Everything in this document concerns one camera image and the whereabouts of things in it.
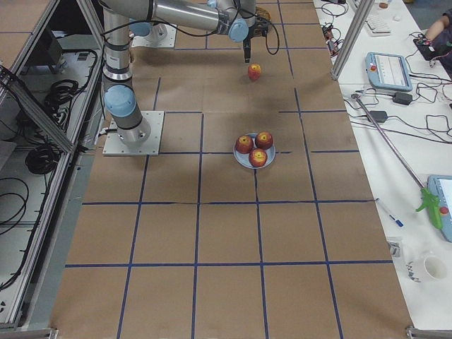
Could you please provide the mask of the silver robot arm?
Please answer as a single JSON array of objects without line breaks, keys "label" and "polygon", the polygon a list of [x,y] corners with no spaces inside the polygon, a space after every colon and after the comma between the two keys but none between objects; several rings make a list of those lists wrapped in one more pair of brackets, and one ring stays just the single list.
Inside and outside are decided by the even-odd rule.
[{"label": "silver robot arm", "polygon": [[176,31],[202,30],[224,35],[251,59],[251,40],[266,36],[270,16],[255,1],[101,1],[105,48],[104,103],[116,124],[120,142],[138,147],[152,133],[152,126],[136,101],[132,87],[131,51],[135,47],[168,47]]}]

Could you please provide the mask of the person hand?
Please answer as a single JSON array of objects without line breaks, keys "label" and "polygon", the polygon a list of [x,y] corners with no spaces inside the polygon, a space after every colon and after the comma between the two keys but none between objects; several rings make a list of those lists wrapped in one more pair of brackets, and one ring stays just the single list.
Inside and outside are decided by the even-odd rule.
[{"label": "person hand", "polygon": [[447,15],[442,15],[438,20],[436,20],[426,31],[424,36],[433,41],[437,38],[449,25],[451,24],[451,20]]}]

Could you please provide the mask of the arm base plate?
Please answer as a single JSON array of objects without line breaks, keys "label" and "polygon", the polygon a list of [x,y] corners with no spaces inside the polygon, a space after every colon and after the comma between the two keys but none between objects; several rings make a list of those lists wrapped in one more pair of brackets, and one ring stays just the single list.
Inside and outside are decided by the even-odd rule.
[{"label": "arm base plate", "polygon": [[105,156],[157,156],[160,152],[164,111],[142,111],[143,119],[134,129],[120,129],[112,120],[102,154]]},{"label": "arm base plate", "polygon": [[146,36],[135,35],[131,46],[152,49],[173,49],[176,40],[176,29],[168,25],[155,25]]}]

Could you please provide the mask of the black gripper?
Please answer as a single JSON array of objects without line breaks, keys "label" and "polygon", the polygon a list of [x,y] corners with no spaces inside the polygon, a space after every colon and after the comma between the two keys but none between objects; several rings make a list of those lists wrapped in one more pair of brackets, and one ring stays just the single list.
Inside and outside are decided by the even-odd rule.
[{"label": "black gripper", "polygon": [[266,37],[268,35],[270,20],[262,16],[253,16],[246,19],[249,33],[243,41],[244,62],[251,60],[251,39],[254,37]]}]

